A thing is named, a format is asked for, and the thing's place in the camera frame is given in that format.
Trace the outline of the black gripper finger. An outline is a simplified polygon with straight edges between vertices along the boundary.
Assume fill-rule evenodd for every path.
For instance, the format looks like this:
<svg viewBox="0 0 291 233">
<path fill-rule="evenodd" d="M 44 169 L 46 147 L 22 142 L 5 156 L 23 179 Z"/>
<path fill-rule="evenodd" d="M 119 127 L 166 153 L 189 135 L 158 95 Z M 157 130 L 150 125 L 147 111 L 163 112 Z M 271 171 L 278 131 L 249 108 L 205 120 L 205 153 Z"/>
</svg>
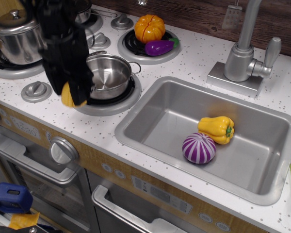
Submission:
<svg viewBox="0 0 291 233">
<path fill-rule="evenodd" d="M 61 95 L 64 85 L 68 82 L 68 71 L 60 67 L 46 67 L 45 72 L 54 92 Z"/>
<path fill-rule="evenodd" d="M 71 79 L 68 81 L 70 94 L 75 106 L 80 106 L 86 102 L 91 95 L 93 85 L 92 78 Z"/>
</svg>

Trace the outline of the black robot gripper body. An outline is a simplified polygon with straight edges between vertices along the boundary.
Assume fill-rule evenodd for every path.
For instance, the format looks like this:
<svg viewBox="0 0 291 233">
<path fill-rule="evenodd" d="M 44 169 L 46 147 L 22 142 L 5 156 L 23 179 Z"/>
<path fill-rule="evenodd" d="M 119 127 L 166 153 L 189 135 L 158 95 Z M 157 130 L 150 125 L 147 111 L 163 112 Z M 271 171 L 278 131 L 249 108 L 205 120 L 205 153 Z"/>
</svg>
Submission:
<svg viewBox="0 0 291 233">
<path fill-rule="evenodd" d="M 86 62 L 89 50 L 83 25 L 41 24 L 40 26 L 46 43 L 40 50 L 44 68 L 66 69 L 68 81 L 93 78 Z"/>
</svg>

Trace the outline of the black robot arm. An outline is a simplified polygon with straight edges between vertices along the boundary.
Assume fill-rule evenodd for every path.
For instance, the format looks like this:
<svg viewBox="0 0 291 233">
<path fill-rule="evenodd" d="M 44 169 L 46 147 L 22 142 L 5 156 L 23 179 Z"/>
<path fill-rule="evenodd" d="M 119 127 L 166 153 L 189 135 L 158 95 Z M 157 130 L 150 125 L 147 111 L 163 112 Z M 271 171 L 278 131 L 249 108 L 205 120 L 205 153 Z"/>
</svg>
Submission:
<svg viewBox="0 0 291 233">
<path fill-rule="evenodd" d="M 57 95 L 69 85 L 72 101 L 81 106 L 90 98 L 93 73 L 85 29 L 75 22 L 77 11 L 72 0 L 22 0 L 28 19 L 35 18 L 45 45 L 39 49 L 47 78 Z"/>
</svg>

